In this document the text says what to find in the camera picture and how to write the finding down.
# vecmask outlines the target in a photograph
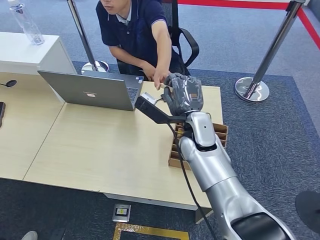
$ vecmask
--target wooden tray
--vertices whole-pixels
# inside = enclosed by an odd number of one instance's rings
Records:
[[[213,123],[213,128],[214,129],[215,133],[220,138],[223,148],[226,148],[227,144],[227,138],[228,138],[228,126]],[[176,124],[175,132],[178,140],[180,140],[183,133],[183,125]],[[174,144],[174,139],[172,139],[172,147],[171,147],[168,163],[171,167],[180,168],[180,169],[181,168],[181,163],[180,163],[180,160],[179,159],[178,150],[177,148],[177,145]],[[190,166],[186,161],[183,161],[183,165],[186,170],[191,170]]]

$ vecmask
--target stanchion post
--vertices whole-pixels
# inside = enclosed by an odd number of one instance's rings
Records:
[[[305,2],[306,0],[292,0],[289,2],[285,10],[287,12],[286,16],[255,75],[253,78],[243,77],[236,81],[235,92],[237,96],[250,103],[260,103],[269,97],[269,89],[261,80],[297,17],[299,9]]]
[[[74,22],[75,23],[76,28],[78,29],[78,34],[80,35],[81,41],[82,41],[83,47],[85,48],[87,56],[89,60],[88,63],[82,67],[82,72],[84,70],[86,71],[100,71],[100,72],[108,72],[109,66],[103,61],[95,61],[94,54],[91,51],[91,48],[89,45],[89,41],[85,31],[84,25],[80,19],[79,13],[75,6],[74,0],[66,0],[69,5],[69,8],[71,11],[72,16],[73,17]]]

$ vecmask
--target white collar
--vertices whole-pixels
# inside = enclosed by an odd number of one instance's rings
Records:
[[[132,2],[130,1],[130,10],[129,10],[129,14],[128,15],[127,19],[125,19],[118,14],[115,14],[116,18],[118,19],[118,21],[119,21],[120,23],[123,23],[125,25],[128,25],[129,22],[131,20],[131,12],[132,12]]]

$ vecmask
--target laptop keyboard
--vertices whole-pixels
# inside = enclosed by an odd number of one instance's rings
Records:
[[[134,103],[137,93],[138,92],[138,89],[133,87],[127,87],[127,89],[128,93],[129,94],[130,100],[131,101],[131,103]]]

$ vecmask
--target silver laptop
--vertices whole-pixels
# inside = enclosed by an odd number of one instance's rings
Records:
[[[67,103],[134,111],[143,76],[85,71],[84,75],[38,70]]]

